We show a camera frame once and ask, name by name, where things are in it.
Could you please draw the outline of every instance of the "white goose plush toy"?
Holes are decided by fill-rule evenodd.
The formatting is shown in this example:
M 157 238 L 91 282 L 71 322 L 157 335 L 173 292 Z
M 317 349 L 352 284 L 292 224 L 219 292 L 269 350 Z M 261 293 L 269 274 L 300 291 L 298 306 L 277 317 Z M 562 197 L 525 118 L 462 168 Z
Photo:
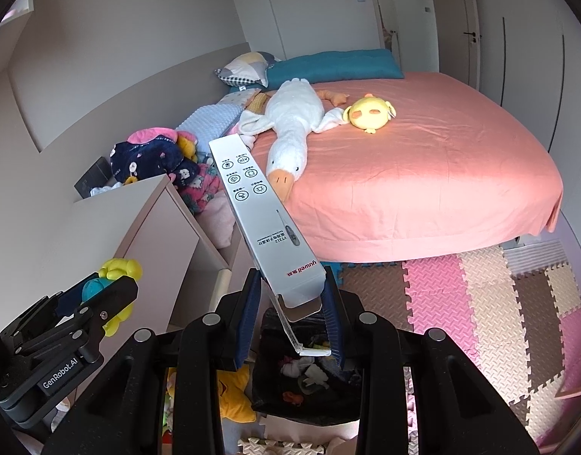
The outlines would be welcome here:
M 264 115 L 245 110 L 240 117 L 239 132 L 242 135 L 257 135 L 269 129 L 276 132 L 265 175 L 284 202 L 307 165 L 307 135 L 345 123 L 342 109 L 334 108 L 325 115 L 322 100 L 309 82 L 293 78 L 284 82 L 269 100 Z

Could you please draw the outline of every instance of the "white thermometer box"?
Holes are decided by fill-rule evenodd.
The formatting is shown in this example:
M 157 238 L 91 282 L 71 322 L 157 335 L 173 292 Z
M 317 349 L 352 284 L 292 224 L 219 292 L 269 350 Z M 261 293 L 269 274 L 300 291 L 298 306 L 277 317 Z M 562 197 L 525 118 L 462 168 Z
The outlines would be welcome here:
M 304 348 L 288 322 L 320 311 L 326 273 L 271 188 L 239 135 L 210 142 L 231 208 L 255 264 L 271 287 L 271 302 L 297 353 L 330 355 Z

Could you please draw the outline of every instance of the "mattress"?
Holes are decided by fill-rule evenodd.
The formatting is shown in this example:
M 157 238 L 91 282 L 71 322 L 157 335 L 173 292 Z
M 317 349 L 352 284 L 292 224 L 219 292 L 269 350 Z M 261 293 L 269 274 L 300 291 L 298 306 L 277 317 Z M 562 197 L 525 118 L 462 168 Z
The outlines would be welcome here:
M 372 93 L 398 113 L 374 135 L 344 125 L 308 136 L 307 168 L 285 207 L 320 259 L 425 258 L 554 230 L 562 199 L 554 162 L 476 90 L 431 72 L 315 89 L 350 94 L 348 105 Z M 259 135 L 253 149 L 264 170 L 274 139 Z

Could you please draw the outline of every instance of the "pink blanket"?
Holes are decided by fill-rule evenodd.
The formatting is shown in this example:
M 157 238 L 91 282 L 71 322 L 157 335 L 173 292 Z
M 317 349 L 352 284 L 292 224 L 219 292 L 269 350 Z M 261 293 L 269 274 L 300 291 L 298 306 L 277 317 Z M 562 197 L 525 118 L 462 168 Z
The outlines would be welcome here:
M 307 169 L 285 206 L 319 258 L 424 258 L 554 230 L 562 199 L 554 162 L 476 90 L 424 72 L 315 89 L 350 94 L 348 105 L 372 93 L 398 112 L 374 135 L 344 125 L 307 138 Z M 260 135 L 253 149 L 263 170 L 274 138 Z

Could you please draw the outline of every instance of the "blue gripper pad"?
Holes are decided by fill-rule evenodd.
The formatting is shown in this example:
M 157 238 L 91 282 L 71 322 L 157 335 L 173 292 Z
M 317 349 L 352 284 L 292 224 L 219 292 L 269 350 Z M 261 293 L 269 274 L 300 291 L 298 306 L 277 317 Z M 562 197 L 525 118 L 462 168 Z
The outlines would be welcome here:
M 249 356 L 250 343 L 255 331 L 256 315 L 259 312 L 259 303 L 261 302 L 261 272 L 256 271 L 252 281 L 247 282 L 244 286 L 247 284 L 250 287 L 244 304 L 242 318 L 240 318 L 238 325 L 236 339 L 235 363 L 238 369 L 242 367 Z
M 324 290 L 320 294 L 322 299 L 322 313 L 326 322 L 326 334 L 328 335 L 329 344 L 331 345 L 331 352 L 333 357 L 337 360 L 337 364 L 343 367 L 345 362 L 345 355 L 343 352 L 343 331 L 339 321 L 339 314 L 335 306 L 335 298 L 333 296 L 332 285 L 330 278 L 332 273 L 326 273 L 326 282 L 324 283 Z

